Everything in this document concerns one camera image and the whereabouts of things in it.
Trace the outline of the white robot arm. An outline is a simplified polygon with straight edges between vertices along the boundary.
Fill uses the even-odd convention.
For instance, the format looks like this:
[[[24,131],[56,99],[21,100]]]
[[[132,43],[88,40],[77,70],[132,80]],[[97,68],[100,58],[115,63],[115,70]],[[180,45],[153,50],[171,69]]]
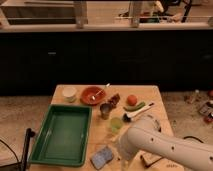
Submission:
[[[213,171],[213,145],[187,141],[161,132],[159,121],[151,115],[133,122],[118,138],[117,151],[131,161],[140,151],[153,153],[194,171]]]

